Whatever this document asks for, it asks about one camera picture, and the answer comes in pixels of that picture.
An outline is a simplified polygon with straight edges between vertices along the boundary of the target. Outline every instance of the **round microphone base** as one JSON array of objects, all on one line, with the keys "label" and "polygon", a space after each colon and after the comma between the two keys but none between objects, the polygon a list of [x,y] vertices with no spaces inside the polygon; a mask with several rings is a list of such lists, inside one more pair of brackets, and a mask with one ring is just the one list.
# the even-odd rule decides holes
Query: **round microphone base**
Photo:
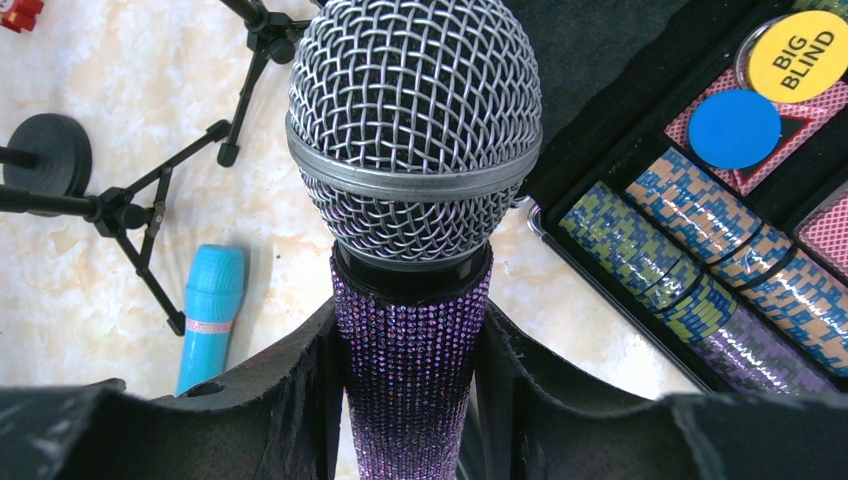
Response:
[{"label": "round microphone base", "polygon": [[12,134],[4,155],[16,156],[14,164],[3,161],[3,182],[10,187],[40,195],[85,194],[91,177],[91,143],[82,126],[69,117],[30,117]]}]

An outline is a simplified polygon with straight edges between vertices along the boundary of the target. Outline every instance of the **blue toy microphone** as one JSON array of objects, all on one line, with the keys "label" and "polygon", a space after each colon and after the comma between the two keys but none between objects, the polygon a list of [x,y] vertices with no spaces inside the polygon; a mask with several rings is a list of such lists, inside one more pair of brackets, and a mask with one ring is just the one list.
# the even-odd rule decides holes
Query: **blue toy microphone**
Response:
[{"label": "blue toy microphone", "polygon": [[244,295],[244,252],[201,245],[186,284],[186,331],[177,395],[224,371],[233,320]]}]

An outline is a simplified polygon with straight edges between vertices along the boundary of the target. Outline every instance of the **marble surface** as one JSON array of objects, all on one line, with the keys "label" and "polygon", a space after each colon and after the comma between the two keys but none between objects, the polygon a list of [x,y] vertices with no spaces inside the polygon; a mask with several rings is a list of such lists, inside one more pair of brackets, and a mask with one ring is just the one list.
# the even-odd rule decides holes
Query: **marble surface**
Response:
[{"label": "marble surface", "polygon": [[[268,0],[293,18],[307,0]],[[217,0],[46,2],[34,32],[0,30],[0,143],[31,115],[62,113],[88,132],[89,193],[126,186],[221,118],[230,118],[250,52],[242,22]],[[286,146],[288,66],[255,92],[234,168],[207,147],[174,175],[151,269],[178,308],[196,248],[249,251],[249,290],[228,365],[294,330],[331,293],[332,237]],[[136,201],[152,202],[153,192]],[[581,368],[650,398],[695,388],[526,226],[527,207],[492,237],[491,298],[528,334]],[[132,239],[141,241],[141,233]],[[127,381],[173,393],[182,339],[117,244],[80,219],[0,214],[0,385]],[[342,425],[340,479],[356,478]]]}]

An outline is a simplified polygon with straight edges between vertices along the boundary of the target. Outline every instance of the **poker chip stack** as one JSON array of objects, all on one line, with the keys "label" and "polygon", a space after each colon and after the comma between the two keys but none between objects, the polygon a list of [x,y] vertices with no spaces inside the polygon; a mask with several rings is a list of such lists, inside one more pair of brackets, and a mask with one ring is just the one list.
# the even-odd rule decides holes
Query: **poker chip stack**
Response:
[{"label": "poker chip stack", "polygon": [[603,183],[590,188],[560,226],[737,391],[835,391]]},{"label": "poker chip stack", "polygon": [[828,370],[848,377],[848,291],[801,250],[747,297]]},{"label": "poker chip stack", "polygon": [[794,253],[786,235],[674,149],[626,193],[825,368],[848,376],[848,289]]},{"label": "poker chip stack", "polygon": [[736,251],[763,223],[673,148],[627,187],[626,193],[708,264]]}]

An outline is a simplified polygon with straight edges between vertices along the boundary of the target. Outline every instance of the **microphone stand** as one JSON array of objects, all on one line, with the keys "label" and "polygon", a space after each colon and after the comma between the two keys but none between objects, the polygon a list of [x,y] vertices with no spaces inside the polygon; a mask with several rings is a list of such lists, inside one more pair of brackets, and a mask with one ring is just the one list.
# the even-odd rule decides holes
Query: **microphone stand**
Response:
[{"label": "microphone stand", "polygon": [[[269,61],[285,65],[294,60],[295,43],[300,40],[310,21],[294,21],[285,13],[269,12],[261,0],[221,0],[221,3],[244,20],[247,28],[247,48],[253,52],[244,85],[239,93],[232,126],[226,141],[218,150],[218,164],[222,167],[232,167],[238,157],[238,137],[256,83]],[[312,3],[321,6],[324,1],[312,0]]]},{"label": "microphone stand", "polygon": [[[0,147],[3,181],[0,211],[44,217],[71,215],[94,224],[105,238],[114,238],[153,296],[168,315],[168,325],[185,334],[185,314],[178,311],[150,271],[153,241],[164,220],[165,200],[174,168],[212,142],[227,136],[229,122],[219,120],[197,141],[126,188],[112,187],[101,195],[81,198],[91,174],[91,145],[74,120],[55,114],[31,117],[15,130],[8,147]],[[158,181],[151,208],[132,203],[133,197]],[[141,251],[127,230],[146,227]]]}]

